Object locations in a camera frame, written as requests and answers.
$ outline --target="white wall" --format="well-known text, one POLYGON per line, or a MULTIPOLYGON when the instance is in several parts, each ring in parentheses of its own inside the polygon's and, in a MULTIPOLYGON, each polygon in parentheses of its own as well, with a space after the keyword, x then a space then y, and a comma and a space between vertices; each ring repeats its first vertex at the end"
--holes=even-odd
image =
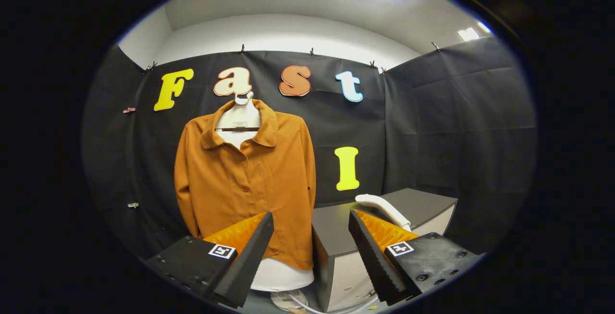
POLYGON ((317 55, 367 65, 375 60, 379 69, 391 69, 420 56, 390 38, 345 23, 294 14, 248 14, 178 29, 152 58, 163 64, 192 56, 240 51, 242 44, 246 51, 309 53, 314 47, 317 55))
POLYGON ((164 6, 143 18, 119 41, 119 48, 133 62, 145 69, 169 35, 173 33, 164 6))

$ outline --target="yellow letter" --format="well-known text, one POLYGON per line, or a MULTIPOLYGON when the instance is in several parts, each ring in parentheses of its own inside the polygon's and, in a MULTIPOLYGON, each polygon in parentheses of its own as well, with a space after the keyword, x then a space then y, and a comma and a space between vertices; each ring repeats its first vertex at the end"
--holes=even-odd
POLYGON ((358 149, 354 147, 342 147, 335 150, 335 155, 340 158, 340 183, 338 190, 352 190, 358 188, 358 180, 354 172, 354 157, 358 149))
POLYGON ((218 74, 221 79, 213 86, 213 93, 219 97, 226 97, 237 93, 237 95, 248 94, 252 90, 250 85, 250 71, 246 68, 229 68, 218 74))
POLYGON ((168 110, 175 105, 171 100, 171 94, 178 97, 184 89, 184 79, 191 80, 194 77, 193 69, 185 69, 176 73, 168 73, 162 76, 162 88, 158 102, 154 104, 154 111, 168 110))

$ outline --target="ceiling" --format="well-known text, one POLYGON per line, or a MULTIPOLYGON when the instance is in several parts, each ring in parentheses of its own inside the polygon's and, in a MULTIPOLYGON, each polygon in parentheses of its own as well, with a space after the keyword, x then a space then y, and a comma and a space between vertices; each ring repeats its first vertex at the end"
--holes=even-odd
POLYGON ((457 31, 474 17, 450 0, 170 0, 165 10, 175 31, 189 25, 243 14, 300 14, 355 25, 423 54, 462 42, 457 31))

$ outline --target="gray box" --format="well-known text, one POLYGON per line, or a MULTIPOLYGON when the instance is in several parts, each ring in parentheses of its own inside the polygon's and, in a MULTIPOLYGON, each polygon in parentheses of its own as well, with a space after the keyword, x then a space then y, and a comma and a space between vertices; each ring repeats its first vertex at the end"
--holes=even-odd
MULTIPOLYGON (((453 217, 457 199, 402 189, 381 196, 410 221, 413 233, 443 235, 453 217)), ((351 209, 360 209, 390 222, 382 211, 357 202, 314 209, 314 290, 325 312, 365 303, 373 290, 367 270, 348 231, 351 209)))

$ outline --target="light blue letter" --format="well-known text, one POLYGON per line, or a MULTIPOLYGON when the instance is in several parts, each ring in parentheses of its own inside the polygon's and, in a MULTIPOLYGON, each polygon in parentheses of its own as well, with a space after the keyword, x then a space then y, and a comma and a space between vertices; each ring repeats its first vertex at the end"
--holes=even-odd
POLYGON ((335 75, 335 78, 342 82, 342 92, 346 99, 358 103, 363 100, 363 94, 357 93, 354 85, 360 84, 358 77, 354 77, 350 71, 344 71, 343 73, 335 75))

